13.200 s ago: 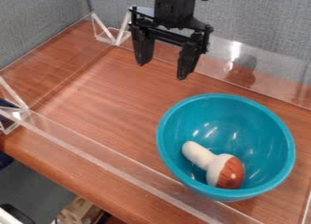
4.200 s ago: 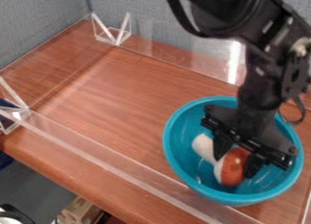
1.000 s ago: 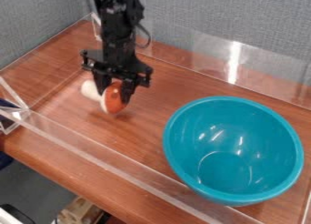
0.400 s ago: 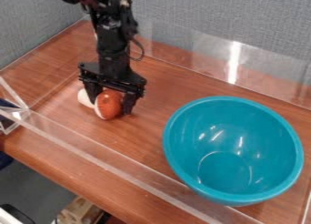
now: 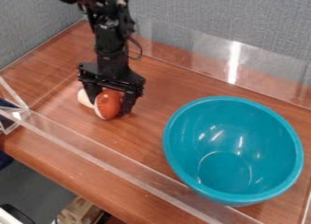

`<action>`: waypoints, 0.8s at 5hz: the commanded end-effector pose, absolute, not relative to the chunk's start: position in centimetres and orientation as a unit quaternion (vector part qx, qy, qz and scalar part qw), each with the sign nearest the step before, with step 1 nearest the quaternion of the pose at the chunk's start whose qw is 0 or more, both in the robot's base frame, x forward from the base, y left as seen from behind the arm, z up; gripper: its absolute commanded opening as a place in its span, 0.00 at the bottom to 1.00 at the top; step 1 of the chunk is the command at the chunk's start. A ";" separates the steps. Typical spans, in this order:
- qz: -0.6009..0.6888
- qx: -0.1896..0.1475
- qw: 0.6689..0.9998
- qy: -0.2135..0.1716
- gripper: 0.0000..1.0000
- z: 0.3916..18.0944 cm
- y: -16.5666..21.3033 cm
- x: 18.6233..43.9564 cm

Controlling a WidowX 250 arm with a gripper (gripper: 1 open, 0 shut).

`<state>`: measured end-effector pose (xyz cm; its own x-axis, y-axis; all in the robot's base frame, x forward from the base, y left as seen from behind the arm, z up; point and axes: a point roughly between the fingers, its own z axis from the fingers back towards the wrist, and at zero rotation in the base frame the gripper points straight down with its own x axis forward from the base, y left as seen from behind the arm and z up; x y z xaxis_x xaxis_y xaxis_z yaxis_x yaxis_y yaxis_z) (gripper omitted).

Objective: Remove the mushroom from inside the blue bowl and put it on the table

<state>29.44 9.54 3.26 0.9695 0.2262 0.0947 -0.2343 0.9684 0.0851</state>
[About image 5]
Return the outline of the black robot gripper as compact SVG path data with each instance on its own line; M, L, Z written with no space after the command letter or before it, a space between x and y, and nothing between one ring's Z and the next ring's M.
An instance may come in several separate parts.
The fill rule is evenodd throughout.
M142 93L145 79L128 66L128 54L97 54L96 62L77 65L77 80L82 83L89 103L94 103L102 87L122 91L122 114L128 115Z

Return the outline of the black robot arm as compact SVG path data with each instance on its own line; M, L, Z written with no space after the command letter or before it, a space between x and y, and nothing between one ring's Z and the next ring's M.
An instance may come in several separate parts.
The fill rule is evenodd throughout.
M122 93L121 115L126 115L142 95L145 79L128 65L128 60L141 57L128 55L128 42L141 48L132 38L134 21L128 10L128 0L60 0L65 4L77 4L88 16L88 24L94 34L94 53L97 62L77 65L77 80L82 84L88 102L94 104L102 88Z

